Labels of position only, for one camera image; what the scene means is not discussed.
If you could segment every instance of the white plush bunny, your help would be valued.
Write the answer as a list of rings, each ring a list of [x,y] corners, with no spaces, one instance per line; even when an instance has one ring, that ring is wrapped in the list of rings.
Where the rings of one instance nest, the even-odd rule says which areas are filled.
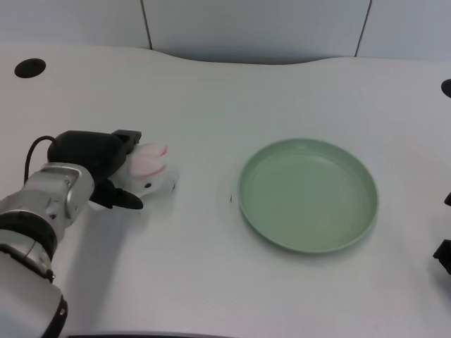
[[[157,190],[167,178],[167,146],[143,144],[136,146],[122,167],[110,177],[117,188],[138,197]]]

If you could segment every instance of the black object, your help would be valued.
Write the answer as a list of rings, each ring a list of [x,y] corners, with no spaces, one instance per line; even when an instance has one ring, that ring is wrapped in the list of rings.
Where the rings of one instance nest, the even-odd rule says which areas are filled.
[[[451,79],[442,82],[442,92],[451,98]]]
[[[58,338],[63,330],[64,323],[68,317],[68,303],[61,296],[59,306],[56,309],[55,316],[51,320],[47,330],[45,330],[42,338]]]
[[[29,58],[16,66],[14,74],[23,79],[29,79],[41,74],[45,68],[46,64],[44,60],[41,60],[40,58]]]
[[[451,193],[448,194],[448,196],[446,196],[445,204],[446,204],[447,206],[451,206]]]
[[[451,241],[445,239],[433,255],[451,275]]]
[[[0,215],[0,230],[23,234],[42,245],[50,259],[56,250],[56,235],[50,224],[34,213],[19,211]]]
[[[117,130],[101,132],[68,131],[59,135],[47,151],[49,162],[73,163],[85,167],[94,179],[90,200],[112,208],[141,209],[142,201],[130,192],[114,187],[108,180],[125,162],[141,138],[141,132]]]
[[[27,158],[25,159],[25,171],[23,173],[23,184],[25,184],[28,181],[28,174],[30,172],[30,161],[31,161],[31,155],[33,155],[33,151],[35,150],[36,146],[45,139],[48,139],[52,143],[55,143],[55,139],[52,136],[41,136],[38,137],[31,145],[30,149],[28,150]]]

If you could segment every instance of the pink bunny ear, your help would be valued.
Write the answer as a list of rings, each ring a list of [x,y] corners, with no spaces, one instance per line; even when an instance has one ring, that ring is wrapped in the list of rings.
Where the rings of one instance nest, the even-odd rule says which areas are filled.
[[[143,144],[133,153],[138,156],[160,157],[166,155],[168,147],[161,144]]]
[[[133,177],[144,178],[162,172],[165,167],[166,164],[162,160],[133,154],[130,162],[130,174]]]

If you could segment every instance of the black cable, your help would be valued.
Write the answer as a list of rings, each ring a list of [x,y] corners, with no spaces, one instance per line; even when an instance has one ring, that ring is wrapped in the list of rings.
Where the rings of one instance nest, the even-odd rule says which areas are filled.
[[[33,154],[33,151],[35,150],[36,146],[41,142],[44,141],[45,139],[48,139],[49,141],[51,141],[51,143],[56,144],[56,140],[54,137],[52,136],[41,136],[38,137],[33,144],[30,147],[30,150],[28,151],[27,154],[27,159],[25,160],[25,172],[23,175],[23,184],[25,184],[28,181],[28,173],[30,172],[30,161],[31,161],[31,155]]]

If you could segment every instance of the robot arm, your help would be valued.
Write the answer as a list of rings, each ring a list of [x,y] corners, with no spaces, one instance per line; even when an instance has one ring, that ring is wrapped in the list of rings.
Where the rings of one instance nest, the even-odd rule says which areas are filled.
[[[56,247],[90,199],[107,208],[142,208],[108,180],[140,136],[66,132],[50,146],[49,163],[0,202],[1,337],[59,336],[68,305],[52,284]]]

